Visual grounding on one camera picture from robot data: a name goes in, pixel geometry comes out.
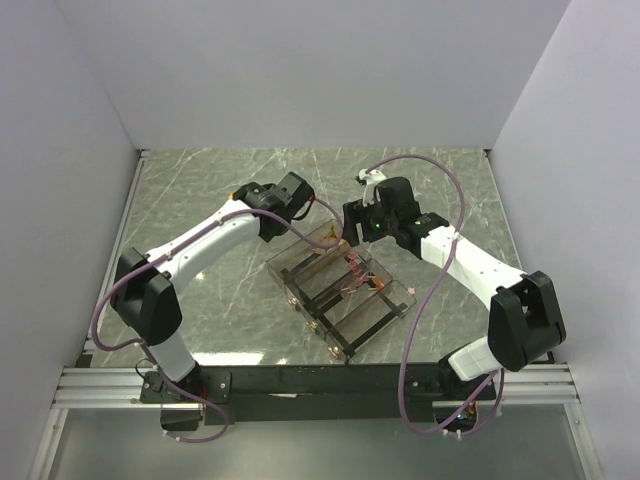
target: white robotic arm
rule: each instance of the white robotic arm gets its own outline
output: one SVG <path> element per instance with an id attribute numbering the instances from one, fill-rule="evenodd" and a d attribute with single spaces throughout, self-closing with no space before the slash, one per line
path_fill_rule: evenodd
<path id="1" fill-rule="evenodd" d="M 198 225 L 165 243 L 161 247 L 152 248 L 146 254 L 148 261 L 153 261 L 170 252 L 176 245 L 205 230 L 212 223 L 233 212 L 247 210 L 251 207 L 240 200 L 227 200 L 220 210 L 206 218 Z M 260 234 L 260 219 L 250 213 L 239 215 L 232 221 L 220 225 L 202 238 L 196 240 L 179 254 L 172 256 L 156 268 L 171 279 L 176 294 L 180 295 L 193 278 L 205 268 L 213 265 L 229 250 Z"/>
<path id="2" fill-rule="evenodd" d="M 457 239 L 447 273 L 469 289 L 489 311 L 489 334 L 446 356 L 462 381 L 500 368 L 516 371 L 558 345 L 566 336 L 553 284 L 541 272 L 527 275 L 495 259 L 437 214 L 422 214 L 406 178 L 387 179 L 379 170 L 357 177 L 362 201 L 344 205 L 344 237 L 359 243 L 386 236 L 398 246 L 443 268 Z"/>

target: white wall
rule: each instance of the white wall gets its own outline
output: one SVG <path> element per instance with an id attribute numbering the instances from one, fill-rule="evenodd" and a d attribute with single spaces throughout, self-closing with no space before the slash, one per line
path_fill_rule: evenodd
<path id="1" fill-rule="evenodd" d="M 568 0 L 56 0 L 138 147 L 492 147 Z"/>
<path id="2" fill-rule="evenodd" d="M 493 150 L 525 266 L 554 279 L 607 478 L 640 456 L 640 2 L 572 2 Z"/>
<path id="3" fill-rule="evenodd" d="M 24 478 L 73 362 L 135 165 L 51 0 L 0 14 L 0 476 Z"/>

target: metal frame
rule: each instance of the metal frame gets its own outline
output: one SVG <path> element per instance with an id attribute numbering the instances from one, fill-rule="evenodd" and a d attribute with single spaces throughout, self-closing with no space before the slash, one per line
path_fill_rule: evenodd
<path id="1" fill-rule="evenodd" d="M 135 201 L 141 173 L 148 160 L 149 151 L 140 153 L 131 188 L 125 203 L 122 221 L 118 228 L 100 295 L 104 295 L 113 281 L 118 252 L 132 205 Z M 92 355 L 95 345 L 90 335 L 83 348 L 83 355 Z M 139 369 L 141 373 L 148 369 Z M 133 368 L 65 368 L 60 378 L 40 446 L 36 452 L 29 480 L 46 480 L 63 432 L 67 414 L 71 409 L 200 409 L 196 403 L 174 405 L 142 404 L 139 401 L 142 378 Z M 462 402 L 433 402 L 434 407 L 457 406 Z M 478 402 L 490 405 L 492 401 Z M 521 372 L 507 372 L 502 397 L 504 405 L 565 405 L 580 461 L 587 480 L 600 480 L 604 476 L 589 434 L 580 399 L 567 364 L 533 364 Z"/>
<path id="2" fill-rule="evenodd" d="M 139 369 L 145 374 L 149 369 Z M 62 372 L 52 409 L 160 409 L 168 405 L 139 401 L 142 378 L 133 368 L 66 368 Z M 566 364 L 529 365 L 505 375 L 505 405 L 578 404 L 580 400 Z M 491 405 L 493 401 L 479 402 Z M 461 401 L 434 402 L 434 407 L 462 404 Z M 197 409 L 197 403 L 180 403 L 173 408 Z"/>
<path id="3" fill-rule="evenodd" d="M 582 405 L 565 405 L 569 428 L 578 450 L 578 457 L 586 480 L 604 480 L 604 472 L 598 459 L 598 452 L 587 427 Z"/>

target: robotic arm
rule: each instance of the robotic arm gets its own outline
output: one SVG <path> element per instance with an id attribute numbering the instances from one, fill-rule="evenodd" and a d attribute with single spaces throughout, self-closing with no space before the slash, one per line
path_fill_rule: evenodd
<path id="1" fill-rule="evenodd" d="M 386 236 L 417 258 L 442 268 L 457 238 L 448 273 L 473 292 L 489 310 L 489 331 L 445 356 L 440 365 L 462 381 L 506 368 L 521 370 L 562 343 L 566 332 L 551 279 L 542 272 L 526 274 L 505 265 L 456 234 L 435 213 L 423 214 L 404 177 L 387 179 L 379 170 L 362 170 L 362 200 L 344 205 L 343 238 L 351 245 Z"/>
<path id="2" fill-rule="evenodd" d="M 363 241 L 391 236 L 401 248 L 442 268 L 457 239 L 456 256 L 448 272 L 489 310 L 487 336 L 450 353 L 437 365 L 411 365 L 413 377 L 407 380 L 410 384 L 406 388 L 414 389 L 412 395 L 423 400 L 467 398 L 483 382 L 484 374 L 501 367 L 518 371 L 564 341 L 566 333 L 553 284 L 545 274 L 527 275 L 509 267 L 457 235 L 439 215 L 421 213 L 406 178 L 387 179 L 373 170 L 370 174 L 360 172 L 358 181 L 365 186 L 363 199 L 343 206 L 345 240 L 357 245 L 360 226 Z M 232 194 L 219 211 L 180 237 L 146 254 L 134 248 L 123 252 L 116 270 L 121 286 L 111 297 L 111 305 L 138 333 L 163 374 L 179 389 L 192 397 L 209 399 L 209 404 L 236 398 L 235 414 L 240 419 L 256 418 L 252 415 L 261 420 L 303 419 L 319 415 L 316 402 L 331 401 L 337 412 L 335 418 L 397 415 L 397 365 L 321 369 L 284 365 L 252 367 L 255 371 L 241 367 L 218 371 L 217 367 L 200 367 L 180 335 L 178 294 L 191 279 L 236 245 L 255 237 L 269 242 L 284 234 L 287 227 L 276 219 L 290 223 L 301 218 L 296 215 L 314 198 L 311 186 L 294 173 L 277 185 L 249 183 Z M 230 218 L 234 212 L 247 209 L 267 211 L 270 216 L 246 212 Z M 140 273 L 123 281 L 132 272 Z M 223 380 L 216 381 L 215 375 L 222 375 Z M 164 394 L 167 389 L 157 373 L 154 376 L 150 372 L 145 385 L 149 388 L 143 389 L 143 403 L 182 401 Z M 299 410 L 280 403 L 284 397 L 278 395 L 299 393 L 305 394 L 297 397 Z M 354 393 L 363 401 L 362 411 L 350 407 Z M 424 401 L 409 402 L 416 409 L 414 418 L 424 418 L 420 417 L 425 415 L 424 405 Z"/>
<path id="3" fill-rule="evenodd" d="M 238 215 L 213 230 L 211 225 L 249 208 L 266 210 L 291 222 L 313 198 L 311 186 L 295 173 L 288 173 L 277 185 L 249 183 L 233 193 L 220 210 L 178 238 L 145 255 L 135 248 L 123 252 L 116 280 L 166 255 L 185 240 L 197 238 L 184 250 L 126 283 L 111 298 L 113 309 L 140 335 L 160 368 L 178 386 L 196 394 L 202 390 L 200 367 L 178 331 L 182 322 L 178 295 L 199 272 L 232 248 L 256 237 L 270 242 L 287 231 L 272 218 L 250 213 Z"/>

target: black metal bar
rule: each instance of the black metal bar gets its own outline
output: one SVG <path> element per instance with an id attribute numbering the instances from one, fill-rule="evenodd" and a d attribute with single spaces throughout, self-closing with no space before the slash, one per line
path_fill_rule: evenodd
<path id="1" fill-rule="evenodd" d="M 257 365 L 202 367 L 209 400 L 222 404 L 233 421 L 395 418 L 399 364 Z M 448 382 L 436 363 L 411 363 L 405 379 L 406 406 L 415 421 L 433 421 L 432 402 L 464 400 L 484 380 Z M 145 375 L 140 402 L 191 402 L 169 393 L 158 372 Z M 495 399 L 493 385 L 478 400 Z M 192 412 L 185 411 L 185 422 Z M 178 415 L 174 422 L 180 424 Z M 218 414 L 207 409 L 206 423 Z"/>
<path id="2" fill-rule="evenodd" d="M 298 289 L 298 295 L 304 302 L 303 308 L 305 308 L 307 305 L 307 302 L 309 301 L 309 296 L 300 287 L 298 286 L 296 287 Z M 323 314 L 316 316 L 314 315 L 313 312 L 309 312 L 309 313 L 311 314 L 311 316 L 313 316 L 313 318 L 315 318 L 320 323 L 322 323 L 322 325 L 327 331 L 327 334 L 331 335 L 331 337 L 340 344 L 340 347 L 342 347 L 342 351 L 344 352 L 345 355 L 349 357 L 352 357 L 353 355 L 355 355 L 355 351 L 353 350 L 353 348 L 351 348 L 351 344 L 347 342 L 347 339 L 344 338 L 344 336 L 338 331 L 338 329 L 333 325 L 333 323 L 329 321 L 327 317 L 325 317 Z"/>
<path id="3" fill-rule="evenodd" d="M 225 406 L 232 423 L 302 420 L 356 420 L 397 418 L 398 398 L 394 392 L 377 395 L 349 393 L 331 395 L 238 395 Z M 431 403 L 407 404 L 407 413 L 415 422 L 433 422 Z M 207 409 L 205 425 L 221 425 L 223 418 Z"/>
<path id="4" fill-rule="evenodd" d="M 376 288 L 376 284 L 375 284 L 375 282 L 373 280 L 369 280 L 367 282 L 367 285 L 369 285 L 371 288 Z M 382 293 L 382 291 L 377 292 L 377 293 L 380 296 L 380 300 L 382 300 L 387 305 L 387 307 L 389 307 L 389 309 L 392 312 L 395 312 L 395 314 L 398 317 L 402 316 L 402 310 L 400 310 L 395 303 L 393 303 L 391 300 L 389 300 L 389 298 L 384 293 Z"/>
<path id="5" fill-rule="evenodd" d="M 392 305 L 396 308 L 394 308 L 392 311 L 387 313 L 384 317 L 382 317 L 374 325 L 372 325 L 366 332 L 364 332 L 362 335 L 356 338 L 353 342 L 351 342 L 351 347 L 353 347 L 354 350 L 357 350 L 358 348 L 360 348 L 360 346 L 362 346 L 363 343 L 365 343 L 367 340 L 373 337 L 376 333 L 382 330 L 387 324 L 389 324 L 391 320 L 397 317 L 398 314 L 396 312 L 402 311 L 401 309 L 403 306 L 406 307 L 404 303 L 400 304 L 399 307 L 393 303 Z"/>
<path id="6" fill-rule="evenodd" d="M 340 293 L 337 293 L 331 300 L 323 304 L 321 307 L 316 307 L 314 309 L 314 312 L 316 312 L 318 315 L 324 315 L 337 304 L 339 304 L 342 300 L 344 300 L 344 297 Z"/>
<path id="7" fill-rule="evenodd" d="M 349 270 L 347 273 L 342 275 L 340 278 L 338 278 L 336 281 L 334 281 L 331 285 L 329 285 L 324 290 L 322 290 L 319 294 L 317 294 L 315 297 L 313 297 L 310 300 L 312 308 L 316 308 L 315 304 L 318 303 L 319 300 L 321 300 L 328 293 L 331 293 L 332 290 L 335 290 L 336 285 L 339 285 L 341 282 L 346 280 L 352 274 L 353 274 L 353 272 L 351 270 Z"/>
<path id="8" fill-rule="evenodd" d="M 291 271 L 287 270 L 286 268 L 282 270 L 282 272 L 285 275 L 288 275 L 288 277 L 284 278 L 284 281 L 287 282 L 289 281 L 288 278 L 294 277 L 300 270 L 302 270 L 304 267 L 306 267 L 307 265 L 313 263 L 313 261 L 315 259 L 317 259 L 319 256 L 321 256 L 319 253 L 312 253 L 311 255 L 309 255 L 307 258 L 305 258 L 304 260 L 302 260 L 300 263 L 298 263 L 298 265 L 296 265 L 295 267 L 293 267 L 291 269 Z"/>
<path id="9" fill-rule="evenodd" d="M 93 355 L 81 353 L 76 360 L 74 368 L 90 368 L 91 360 L 93 360 Z"/>

